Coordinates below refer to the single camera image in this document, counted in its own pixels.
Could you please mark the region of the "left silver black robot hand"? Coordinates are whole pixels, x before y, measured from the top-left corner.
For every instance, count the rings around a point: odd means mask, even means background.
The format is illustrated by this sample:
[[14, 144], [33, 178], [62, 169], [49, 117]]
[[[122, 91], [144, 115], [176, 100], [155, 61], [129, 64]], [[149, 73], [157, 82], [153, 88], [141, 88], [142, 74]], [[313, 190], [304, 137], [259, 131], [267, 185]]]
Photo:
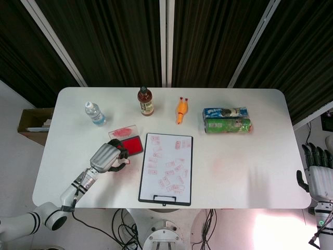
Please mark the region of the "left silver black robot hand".
[[99, 173], [118, 172], [130, 164], [129, 151], [118, 139], [104, 143], [90, 159], [90, 166]]

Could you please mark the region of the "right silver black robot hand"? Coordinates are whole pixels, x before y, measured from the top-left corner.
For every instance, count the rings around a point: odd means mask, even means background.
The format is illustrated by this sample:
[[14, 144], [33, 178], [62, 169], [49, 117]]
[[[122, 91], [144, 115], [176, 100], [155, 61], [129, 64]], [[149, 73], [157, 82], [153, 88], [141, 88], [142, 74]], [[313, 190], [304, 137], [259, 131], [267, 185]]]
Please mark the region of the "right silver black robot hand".
[[297, 183], [317, 202], [332, 202], [332, 154], [313, 143], [303, 144], [306, 167], [296, 172]]

